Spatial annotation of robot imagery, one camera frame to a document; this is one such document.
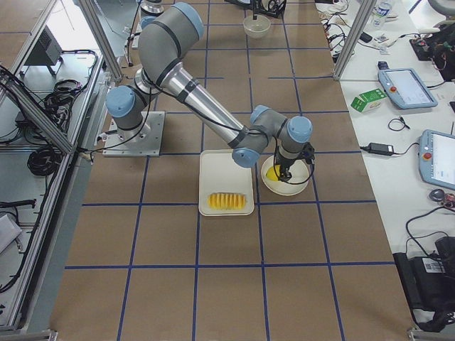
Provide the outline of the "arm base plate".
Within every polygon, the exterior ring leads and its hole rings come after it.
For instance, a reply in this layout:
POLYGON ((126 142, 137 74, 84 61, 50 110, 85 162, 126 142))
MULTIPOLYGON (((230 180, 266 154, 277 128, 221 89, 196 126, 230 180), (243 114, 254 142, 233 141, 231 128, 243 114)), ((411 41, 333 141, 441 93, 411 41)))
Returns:
POLYGON ((107 157, 159 156, 165 112, 141 113, 133 118, 112 117, 114 133, 108 134, 102 153, 107 157))

